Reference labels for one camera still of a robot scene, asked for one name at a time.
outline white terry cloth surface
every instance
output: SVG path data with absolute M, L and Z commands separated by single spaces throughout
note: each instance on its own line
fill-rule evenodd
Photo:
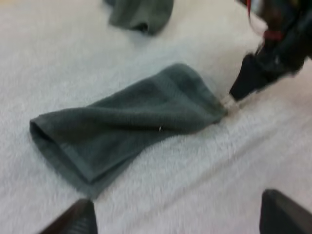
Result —
M 31 118 L 87 105 L 175 62 L 222 97 L 260 40 L 234 0 L 176 0 L 155 38 L 109 26 L 110 12 L 100 0 L 0 1 L 1 233 L 37 233 L 82 197 L 36 150 Z M 142 153 L 96 200 L 99 233 L 258 233 L 261 193 L 272 187 L 312 210 L 311 70 L 218 125 Z

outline folded towel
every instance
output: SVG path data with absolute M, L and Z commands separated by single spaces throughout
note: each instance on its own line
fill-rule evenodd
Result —
M 149 35 L 158 33 L 168 22 L 174 0 L 105 0 L 114 7 L 109 22 Z
M 176 64 L 90 106 L 41 115 L 30 132 L 56 171 L 96 198 L 146 147 L 225 114 L 199 75 Z

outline gray cloth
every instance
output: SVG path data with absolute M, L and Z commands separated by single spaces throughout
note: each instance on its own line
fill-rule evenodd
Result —
M 158 33 L 168 22 L 174 0 L 105 0 L 114 7 L 109 22 L 149 35 Z
M 225 114 L 199 75 L 176 64 L 92 105 L 41 115 L 30 132 L 56 171 L 96 198 L 146 147 Z

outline black plastic part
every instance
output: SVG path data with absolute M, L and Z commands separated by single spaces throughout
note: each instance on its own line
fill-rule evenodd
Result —
M 277 190 L 262 195 L 261 234 L 312 234 L 312 214 Z
M 39 234 L 98 234 L 93 202 L 78 200 Z

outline towel fold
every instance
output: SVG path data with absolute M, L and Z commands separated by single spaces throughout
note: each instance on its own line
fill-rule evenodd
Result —
M 200 76 L 176 64 L 92 105 L 41 115 L 30 133 L 56 171 L 96 198 L 146 147 L 225 114 Z
M 105 1 L 114 7 L 110 24 L 149 35 L 158 33 L 167 24 L 174 5 L 174 0 Z

